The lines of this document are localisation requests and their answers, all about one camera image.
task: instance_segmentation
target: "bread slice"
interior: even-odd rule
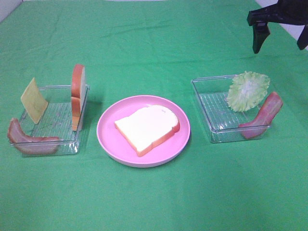
[[[178,132],[180,122],[170,109],[151,105],[115,121],[115,127],[140,157]]]
[[[72,129],[77,130],[81,109],[85,99],[86,73],[85,66],[76,64],[73,70],[71,103],[72,103]]]

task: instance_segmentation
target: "bacon strip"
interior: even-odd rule
[[[254,120],[240,124],[239,128],[243,127],[251,127],[251,126],[262,126],[262,125],[270,125],[273,118],[280,111],[283,102],[280,96],[276,92],[272,92],[265,100],[264,104],[260,108],[257,116]],[[261,135],[265,132],[266,128],[252,129],[252,130],[243,130],[241,131],[242,135],[246,139],[251,139],[253,137]]]
[[[32,137],[26,135],[18,119],[12,118],[8,129],[7,137],[11,143],[32,143],[32,142],[47,142],[47,141],[59,141],[59,137]],[[15,146],[19,151],[25,154],[32,155],[47,155],[55,153],[58,150],[58,144],[50,145],[29,145],[29,146]]]

